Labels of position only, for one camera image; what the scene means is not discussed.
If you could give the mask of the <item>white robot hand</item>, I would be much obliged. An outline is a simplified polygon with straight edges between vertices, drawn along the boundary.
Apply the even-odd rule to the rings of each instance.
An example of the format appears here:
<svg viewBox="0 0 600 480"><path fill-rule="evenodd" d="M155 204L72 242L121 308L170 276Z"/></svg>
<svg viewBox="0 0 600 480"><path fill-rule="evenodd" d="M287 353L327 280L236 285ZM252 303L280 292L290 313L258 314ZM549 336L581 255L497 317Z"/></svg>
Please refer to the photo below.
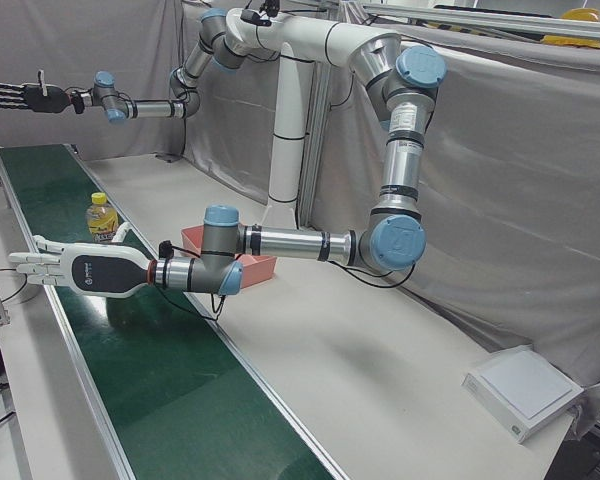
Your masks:
<svg viewBox="0 0 600 480"><path fill-rule="evenodd" d="M119 244L64 243L33 237L34 252L13 252L8 260L31 284L68 287L80 295L127 298L152 283L155 262Z"/></svg>

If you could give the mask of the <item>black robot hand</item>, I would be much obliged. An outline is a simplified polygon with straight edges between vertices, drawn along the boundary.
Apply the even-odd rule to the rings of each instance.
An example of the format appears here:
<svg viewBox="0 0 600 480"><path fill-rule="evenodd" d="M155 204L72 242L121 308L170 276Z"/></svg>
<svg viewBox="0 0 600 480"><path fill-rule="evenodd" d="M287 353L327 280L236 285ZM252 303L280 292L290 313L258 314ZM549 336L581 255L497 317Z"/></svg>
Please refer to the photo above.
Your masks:
<svg viewBox="0 0 600 480"><path fill-rule="evenodd" d="M0 83L0 108L31 110L38 113L61 113L72 104L71 95L62 88L48 84L43 69L37 72L35 83Z"/></svg>

